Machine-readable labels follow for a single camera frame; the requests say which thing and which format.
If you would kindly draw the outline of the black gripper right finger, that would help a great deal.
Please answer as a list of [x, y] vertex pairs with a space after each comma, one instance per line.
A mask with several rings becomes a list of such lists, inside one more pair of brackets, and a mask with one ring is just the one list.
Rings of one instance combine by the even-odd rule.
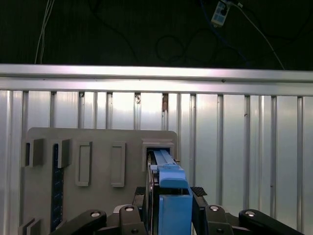
[[301, 235], [302, 233], [255, 209], [234, 216], [222, 206], [210, 205], [203, 188], [192, 187], [192, 223], [198, 235]]

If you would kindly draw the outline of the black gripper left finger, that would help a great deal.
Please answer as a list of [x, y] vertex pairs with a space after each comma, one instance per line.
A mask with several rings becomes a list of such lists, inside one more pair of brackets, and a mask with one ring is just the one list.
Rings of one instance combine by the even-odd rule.
[[145, 187], [137, 187], [132, 204], [117, 206], [111, 215], [88, 210], [57, 227], [52, 235], [145, 235], [142, 221]]

